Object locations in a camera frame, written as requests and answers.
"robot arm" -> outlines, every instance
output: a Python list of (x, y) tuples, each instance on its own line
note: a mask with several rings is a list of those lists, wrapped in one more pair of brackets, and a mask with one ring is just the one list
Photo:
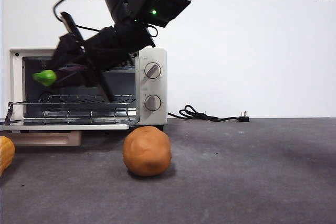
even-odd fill
[(48, 87), (98, 86), (106, 100), (113, 94), (103, 72), (130, 63), (130, 54), (155, 47), (148, 27), (165, 27), (191, 0), (105, 0), (114, 26), (105, 27), (84, 40), (71, 15), (61, 13), (68, 34), (60, 42), (46, 70), (33, 78)]

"power cord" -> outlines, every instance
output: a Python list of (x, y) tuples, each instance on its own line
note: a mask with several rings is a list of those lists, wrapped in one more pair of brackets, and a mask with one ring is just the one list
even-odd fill
[(172, 113), (168, 113), (168, 115), (171, 115), (175, 118), (184, 119), (184, 120), (202, 119), (202, 120), (209, 120), (209, 121), (212, 121), (212, 122), (222, 122), (222, 121), (227, 121), (227, 120), (238, 120), (238, 121), (244, 122), (244, 123), (249, 122), (249, 117), (247, 116), (246, 111), (244, 112), (244, 116), (243, 116), (243, 113), (242, 113), (242, 115), (238, 118), (237, 117), (218, 118), (218, 117), (215, 117), (215, 116), (209, 116), (209, 115), (204, 114), (204, 113), (199, 113), (191, 105), (188, 104), (184, 107), (184, 109), (179, 110), (179, 113), (180, 113), (181, 116), (175, 115), (175, 114), (172, 114)]

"green object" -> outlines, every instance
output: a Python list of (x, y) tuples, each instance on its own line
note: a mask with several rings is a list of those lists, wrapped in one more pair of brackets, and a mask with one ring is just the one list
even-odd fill
[(40, 73), (33, 74), (33, 79), (42, 85), (48, 87), (52, 85), (56, 80), (57, 76), (52, 70), (44, 70)]

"yellow object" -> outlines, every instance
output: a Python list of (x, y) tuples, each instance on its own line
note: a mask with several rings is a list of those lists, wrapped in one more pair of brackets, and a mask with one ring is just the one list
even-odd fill
[(5, 137), (0, 136), (1, 142), (0, 142), (0, 175), (3, 173), (4, 169), (6, 169), (13, 160), (14, 154), (15, 154), (15, 146), (13, 142)]

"orange toy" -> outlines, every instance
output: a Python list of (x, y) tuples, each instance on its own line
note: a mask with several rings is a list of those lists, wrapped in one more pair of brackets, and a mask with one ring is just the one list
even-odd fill
[(15, 146), (13, 142), (5, 137), (0, 136), (0, 175), (4, 172), (4, 170), (12, 163), (14, 154), (15, 154)]
[(154, 176), (167, 170), (172, 160), (169, 137), (152, 126), (140, 127), (125, 139), (123, 160), (139, 176)]

